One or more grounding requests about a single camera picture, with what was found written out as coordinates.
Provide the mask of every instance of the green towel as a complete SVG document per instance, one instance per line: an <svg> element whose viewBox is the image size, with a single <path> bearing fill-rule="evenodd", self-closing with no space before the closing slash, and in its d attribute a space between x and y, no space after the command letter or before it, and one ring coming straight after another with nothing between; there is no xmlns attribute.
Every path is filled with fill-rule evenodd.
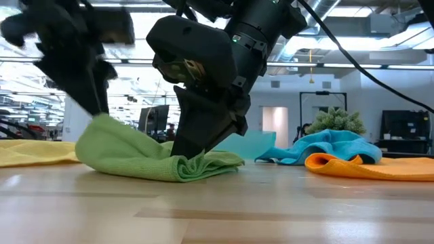
<svg viewBox="0 0 434 244"><path fill-rule="evenodd" d="M200 180L244 164L231 152L202 153L190 160L171 157L172 145L159 144L108 115L99 115L80 137L75 152L80 162L102 173L168 182Z"/></svg>

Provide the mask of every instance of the white wall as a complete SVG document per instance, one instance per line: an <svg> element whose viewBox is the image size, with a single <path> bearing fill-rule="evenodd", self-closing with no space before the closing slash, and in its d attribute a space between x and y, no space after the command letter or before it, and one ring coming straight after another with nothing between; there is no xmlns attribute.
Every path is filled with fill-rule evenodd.
<svg viewBox="0 0 434 244"><path fill-rule="evenodd" d="M423 70L369 70L377 79L393 89L434 106L433 72ZM341 90L349 95L349 111L359 111L367 129L364 135L371 142L380 137L381 115L383 110L424 110L408 102L373 81L361 75L359 71L341 79Z"/></svg>
<svg viewBox="0 0 434 244"><path fill-rule="evenodd" d="M261 77L255 83L250 93L252 105L246 115L249 129L262 129L262 107L286 107L288 108L288 144L296 136L296 128L300 125L299 92L322 91L322 81L331 81L330 92L339 92L339 80L333 75L315 75L315 83L310 84L310 76L286 75L275 77ZM281 81L279 89L271 88L270 81ZM303 103L303 123L313 122L313 107L316 106L340 106L342 103L334 96L309 96Z"/></svg>

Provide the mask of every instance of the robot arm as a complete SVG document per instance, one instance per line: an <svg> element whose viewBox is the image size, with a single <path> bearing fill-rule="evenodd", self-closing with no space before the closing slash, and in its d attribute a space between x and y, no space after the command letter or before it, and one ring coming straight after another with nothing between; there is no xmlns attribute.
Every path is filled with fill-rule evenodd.
<svg viewBox="0 0 434 244"><path fill-rule="evenodd" d="M201 9L204 3L225 4L226 11ZM173 155L194 157L212 150L232 133L244 135L249 92L267 71L267 58L277 39L291 38L307 24L290 0L188 0L187 5L210 19L230 17L220 30L168 16L157 21L146 40L155 52L153 66L175 86L181 116Z"/></svg>
<svg viewBox="0 0 434 244"><path fill-rule="evenodd" d="M106 83L117 76L100 58L103 43L134 43L132 19L124 9L98 9L86 0L26 0L27 9L1 23L11 44L37 33L43 57L35 63L91 115L108 113ZM249 92L267 70L278 38L306 27L293 0L165 0L189 19L157 21L146 40L155 52L153 66L174 87L181 107L173 155L194 157L212 150L232 133L244 135ZM230 18L220 30L196 21L191 8L215 21Z"/></svg>

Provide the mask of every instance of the table surface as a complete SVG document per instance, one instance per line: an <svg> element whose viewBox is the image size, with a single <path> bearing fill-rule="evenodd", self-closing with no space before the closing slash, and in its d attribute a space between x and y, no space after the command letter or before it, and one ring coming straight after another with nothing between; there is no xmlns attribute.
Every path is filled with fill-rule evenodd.
<svg viewBox="0 0 434 244"><path fill-rule="evenodd" d="M0 169L7 244L434 243L434 183L248 162L186 184L84 165Z"/></svg>

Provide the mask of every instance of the green plant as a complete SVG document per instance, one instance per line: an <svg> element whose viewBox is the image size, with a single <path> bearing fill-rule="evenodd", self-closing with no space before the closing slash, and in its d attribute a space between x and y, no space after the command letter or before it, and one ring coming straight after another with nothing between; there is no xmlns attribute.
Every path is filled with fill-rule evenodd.
<svg viewBox="0 0 434 244"><path fill-rule="evenodd" d="M366 133L359 113L349 115L347 111L340 108L338 110L329 108L328 113L319 111L315 122L307 129L307 133L314 134L325 129L348 130L359 135Z"/></svg>

